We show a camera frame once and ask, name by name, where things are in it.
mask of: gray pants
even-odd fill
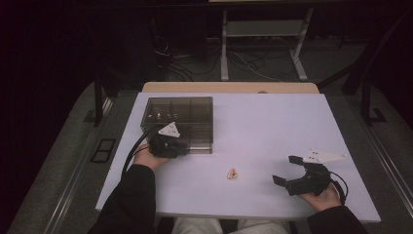
[[[288,223],[277,220],[240,219],[238,231],[231,234],[288,234]],[[216,218],[179,217],[172,234],[222,234]]]

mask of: black sleeve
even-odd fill
[[[308,218],[312,234],[366,234],[367,231],[345,206],[334,207]]]
[[[89,233],[153,233],[155,175],[132,165],[104,204]]]

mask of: clear plastic box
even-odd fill
[[[212,120],[212,97],[150,97],[140,127],[146,132],[158,124],[175,122],[178,141],[188,145],[189,153],[208,154],[212,153]]]

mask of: white triangular marker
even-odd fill
[[[344,160],[347,158],[346,154],[337,154],[331,152],[325,152],[317,149],[311,149],[307,157],[303,158],[304,163],[314,163],[314,164],[323,164],[333,161]]]
[[[166,125],[163,129],[159,130],[158,133],[169,137],[180,137],[180,133],[175,126],[175,122]]]

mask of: person's right hand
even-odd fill
[[[316,196],[313,193],[301,194],[298,196],[308,202],[316,212],[322,212],[329,208],[342,206],[337,190],[332,183],[330,183],[319,196]]]

